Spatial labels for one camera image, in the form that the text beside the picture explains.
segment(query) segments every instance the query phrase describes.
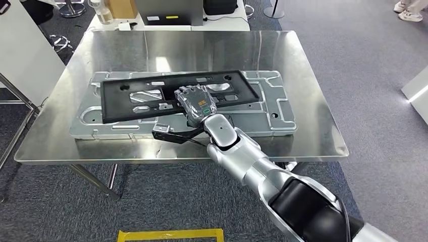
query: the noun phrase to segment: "black plastic frame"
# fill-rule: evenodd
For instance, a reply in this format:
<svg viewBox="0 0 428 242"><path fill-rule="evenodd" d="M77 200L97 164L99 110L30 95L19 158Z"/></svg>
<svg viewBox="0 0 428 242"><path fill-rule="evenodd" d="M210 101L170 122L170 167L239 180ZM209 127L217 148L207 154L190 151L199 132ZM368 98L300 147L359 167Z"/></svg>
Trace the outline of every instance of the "black plastic frame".
<svg viewBox="0 0 428 242"><path fill-rule="evenodd" d="M163 82L163 85L153 85L153 82ZM175 99L174 91L181 86L208 85L229 83L227 91L213 92L211 95L218 100L217 107L227 107L257 102L258 94L254 91L240 71L200 72L147 78L123 79L101 82L101 112L103 124L128 120L164 116L183 113ZM160 90L163 99L132 103L129 95L138 91ZM237 100L226 100L225 96L236 95ZM159 104L171 105L170 109L160 109ZM149 110L135 113L138 106L148 106Z"/></svg>

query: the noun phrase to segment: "silver robotic arm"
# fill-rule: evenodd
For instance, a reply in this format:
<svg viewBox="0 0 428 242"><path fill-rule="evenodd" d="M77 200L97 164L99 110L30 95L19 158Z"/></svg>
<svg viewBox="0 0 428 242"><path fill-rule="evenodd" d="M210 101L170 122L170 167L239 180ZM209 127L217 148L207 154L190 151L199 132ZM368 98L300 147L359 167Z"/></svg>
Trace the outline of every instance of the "silver robotic arm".
<svg viewBox="0 0 428 242"><path fill-rule="evenodd" d="M210 135L212 160L259 197L272 222L299 242L396 242L368 223L346 215L343 203L315 180L273 164L260 146L216 113L203 86L182 87L176 97L188 124Z"/></svg>

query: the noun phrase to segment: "stainless steel table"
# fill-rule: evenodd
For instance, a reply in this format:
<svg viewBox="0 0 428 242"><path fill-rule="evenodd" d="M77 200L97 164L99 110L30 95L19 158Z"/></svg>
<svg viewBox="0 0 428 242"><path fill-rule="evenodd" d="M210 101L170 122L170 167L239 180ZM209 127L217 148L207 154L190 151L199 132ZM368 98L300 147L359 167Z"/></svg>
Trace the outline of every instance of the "stainless steel table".
<svg viewBox="0 0 428 242"><path fill-rule="evenodd" d="M94 72L276 70L296 116L293 136L258 138L272 161L337 161L349 155L295 32L88 32L15 154L26 165L69 165L114 199L118 163L209 160L203 147L153 139L74 140L70 124ZM113 164L105 186L82 164Z"/></svg>

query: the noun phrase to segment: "yellow tape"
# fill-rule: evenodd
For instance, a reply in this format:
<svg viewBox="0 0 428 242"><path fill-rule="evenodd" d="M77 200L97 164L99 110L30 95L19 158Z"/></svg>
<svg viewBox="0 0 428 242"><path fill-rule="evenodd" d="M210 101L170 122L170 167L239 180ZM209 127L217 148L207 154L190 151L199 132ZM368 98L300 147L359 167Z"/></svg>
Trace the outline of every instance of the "yellow tape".
<svg viewBox="0 0 428 242"><path fill-rule="evenodd" d="M224 242L223 230L221 228L147 232L122 232L119 230L118 242L209 237L215 237L217 242Z"/></svg>

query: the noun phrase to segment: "white sneaker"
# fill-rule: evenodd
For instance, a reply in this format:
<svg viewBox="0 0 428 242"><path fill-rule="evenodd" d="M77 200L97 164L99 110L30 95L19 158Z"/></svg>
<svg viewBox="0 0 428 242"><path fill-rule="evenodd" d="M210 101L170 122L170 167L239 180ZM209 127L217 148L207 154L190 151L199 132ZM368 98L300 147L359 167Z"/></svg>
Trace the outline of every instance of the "white sneaker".
<svg viewBox="0 0 428 242"><path fill-rule="evenodd" d="M397 14L402 13L406 9L406 7L406 5L402 4L401 1L399 1L394 6L394 12L396 12Z"/></svg>
<svg viewBox="0 0 428 242"><path fill-rule="evenodd" d="M414 14L409 12L408 10L404 10L402 13L398 15L398 18L404 21L410 21L410 22L420 22L422 21L423 17L420 13Z"/></svg>

